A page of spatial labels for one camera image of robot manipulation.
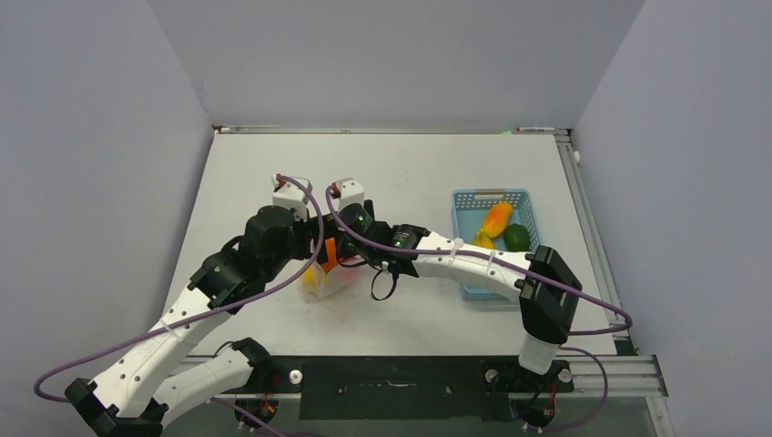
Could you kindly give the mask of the yellow lemon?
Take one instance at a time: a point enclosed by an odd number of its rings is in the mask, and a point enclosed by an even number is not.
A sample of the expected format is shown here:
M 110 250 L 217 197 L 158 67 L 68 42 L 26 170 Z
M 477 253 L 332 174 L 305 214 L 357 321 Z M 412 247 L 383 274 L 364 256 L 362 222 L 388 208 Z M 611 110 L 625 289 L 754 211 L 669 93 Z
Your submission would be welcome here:
M 327 274 L 318 264 L 308 267 L 300 278 L 300 286 L 308 290 L 317 290 L 324 284 Z

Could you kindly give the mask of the clear zip top bag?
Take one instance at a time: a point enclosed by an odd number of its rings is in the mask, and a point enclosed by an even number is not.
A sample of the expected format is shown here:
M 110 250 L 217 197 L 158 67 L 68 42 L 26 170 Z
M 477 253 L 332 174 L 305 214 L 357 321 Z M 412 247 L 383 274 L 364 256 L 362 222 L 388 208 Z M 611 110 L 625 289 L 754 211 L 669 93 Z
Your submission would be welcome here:
M 361 261 L 361 259 L 359 257 L 351 257 L 341 259 L 341 261 L 343 262 L 344 266 L 339 263 L 339 265 L 332 269 L 329 273 L 326 273 L 327 278 L 324 284 L 321 285 L 317 290 L 308 290 L 302 288 L 300 286 L 300 278 L 302 275 L 295 280 L 296 288 L 301 293 L 305 293 L 306 295 L 316 299 L 324 299 L 338 291 L 343 290 L 351 283 L 353 283 L 359 276 L 359 272 L 356 268 L 347 268 L 347 265 L 353 265 L 355 261 Z

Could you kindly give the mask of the orange fruit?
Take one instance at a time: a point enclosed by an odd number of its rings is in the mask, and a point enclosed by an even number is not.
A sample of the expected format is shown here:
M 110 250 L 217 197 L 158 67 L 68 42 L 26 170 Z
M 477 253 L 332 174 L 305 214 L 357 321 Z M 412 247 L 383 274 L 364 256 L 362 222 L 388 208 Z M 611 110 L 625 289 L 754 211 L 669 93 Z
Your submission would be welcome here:
M 337 246 L 335 238 L 329 238 L 324 241 L 324 257 L 319 255 L 318 262 L 325 273 L 339 265 L 337 257 Z

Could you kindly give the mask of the green pepper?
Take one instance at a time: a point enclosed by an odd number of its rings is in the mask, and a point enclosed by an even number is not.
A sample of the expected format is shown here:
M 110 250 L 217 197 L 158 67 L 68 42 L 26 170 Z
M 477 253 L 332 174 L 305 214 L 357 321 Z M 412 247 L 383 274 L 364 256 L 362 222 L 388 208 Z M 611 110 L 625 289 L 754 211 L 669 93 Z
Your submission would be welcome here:
M 529 251 L 532 245 L 532 237 L 528 229 L 517 223 L 507 226 L 503 233 L 503 244 L 508 251 Z

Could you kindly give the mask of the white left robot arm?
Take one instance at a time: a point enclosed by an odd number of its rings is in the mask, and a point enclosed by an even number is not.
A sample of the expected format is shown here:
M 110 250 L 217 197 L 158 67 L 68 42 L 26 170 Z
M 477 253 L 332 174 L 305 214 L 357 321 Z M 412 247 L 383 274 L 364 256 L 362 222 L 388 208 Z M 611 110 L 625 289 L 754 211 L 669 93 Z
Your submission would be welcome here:
M 294 210 L 266 206 L 242 236 L 208 256 L 158 321 L 161 332 L 133 346 L 91 380 L 65 390 L 69 403 L 98 436 L 159 436 L 179 415 L 224 391 L 261 391 L 271 356 L 251 338 L 222 357 L 171 372 L 214 329 L 236 314 L 232 303 L 257 296 L 293 259 L 310 257 L 312 229 Z

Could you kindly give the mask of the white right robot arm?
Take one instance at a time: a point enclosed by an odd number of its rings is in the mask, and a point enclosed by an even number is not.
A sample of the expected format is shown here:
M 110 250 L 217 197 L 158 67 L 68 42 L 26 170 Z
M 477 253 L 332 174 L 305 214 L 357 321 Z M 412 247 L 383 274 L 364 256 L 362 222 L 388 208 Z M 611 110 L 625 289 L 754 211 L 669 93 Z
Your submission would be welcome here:
M 500 251 L 449 239 L 409 224 L 375 220 L 361 203 L 330 210 L 345 253 L 397 279 L 438 278 L 480 287 L 520 308 L 523 343 L 516 381 L 536 390 L 551 376 L 558 350 L 571 336 L 582 285 L 556 250 Z

